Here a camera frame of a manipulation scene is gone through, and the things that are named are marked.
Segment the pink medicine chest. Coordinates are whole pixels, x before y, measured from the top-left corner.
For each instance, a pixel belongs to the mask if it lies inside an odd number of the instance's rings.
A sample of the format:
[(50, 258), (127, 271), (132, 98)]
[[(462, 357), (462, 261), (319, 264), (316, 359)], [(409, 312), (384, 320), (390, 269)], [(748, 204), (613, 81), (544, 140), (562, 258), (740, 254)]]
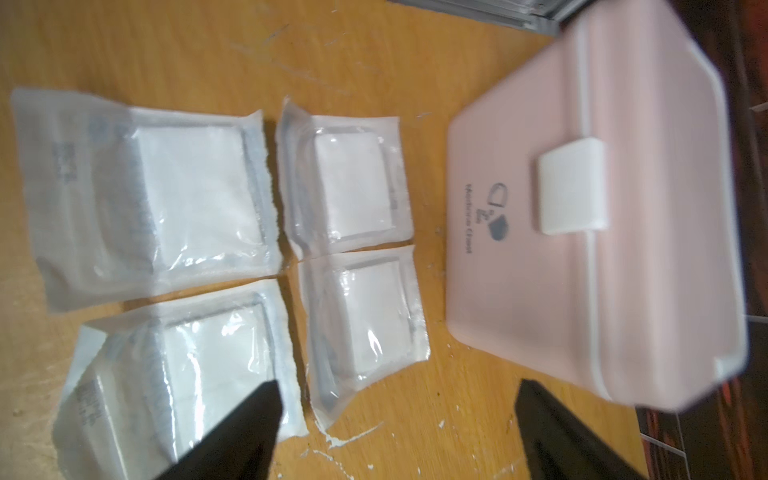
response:
[(446, 325), (624, 405), (738, 374), (747, 322), (721, 77), (666, 1), (598, 1), (447, 135)]

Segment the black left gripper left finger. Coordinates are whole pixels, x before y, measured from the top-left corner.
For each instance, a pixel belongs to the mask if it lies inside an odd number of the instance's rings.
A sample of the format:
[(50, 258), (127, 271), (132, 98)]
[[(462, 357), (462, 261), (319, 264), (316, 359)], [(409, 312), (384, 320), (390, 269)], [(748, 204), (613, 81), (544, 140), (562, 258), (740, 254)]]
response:
[(279, 383), (262, 383), (158, 479), (266, 479), (282, 413)]

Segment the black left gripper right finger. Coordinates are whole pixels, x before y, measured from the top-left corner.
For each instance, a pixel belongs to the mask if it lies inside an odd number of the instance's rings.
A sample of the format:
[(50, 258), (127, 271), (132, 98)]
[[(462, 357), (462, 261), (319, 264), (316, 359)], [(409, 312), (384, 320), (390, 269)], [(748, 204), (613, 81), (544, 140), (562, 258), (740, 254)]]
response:
[(515, 414), (533, 479), (642, 477), (537, 381), (520, 383)]

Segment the white gauze packet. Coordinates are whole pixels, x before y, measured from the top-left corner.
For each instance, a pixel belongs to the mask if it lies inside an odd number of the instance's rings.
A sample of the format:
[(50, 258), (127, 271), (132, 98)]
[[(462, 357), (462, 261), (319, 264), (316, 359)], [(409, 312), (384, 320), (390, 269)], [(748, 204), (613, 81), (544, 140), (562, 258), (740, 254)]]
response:
[(52, 312), (280, 271), (261, 111), (158, 110), (37, 88), (15, 89), (10, 104)]
[(358, 392), (430, 357), (414, 248), (309, 259), (298, 274), (310, 402), (327, 430)]
[(68, 479), (152, 479), (263, 383), (277, 437), (308, 433), (279, 283), (243, 286), (84, 323), (53, 425)]
[(285, 100), (276, 145), (284, 230), (298, 259), (413, 238), (399, 118), (312, 115)]

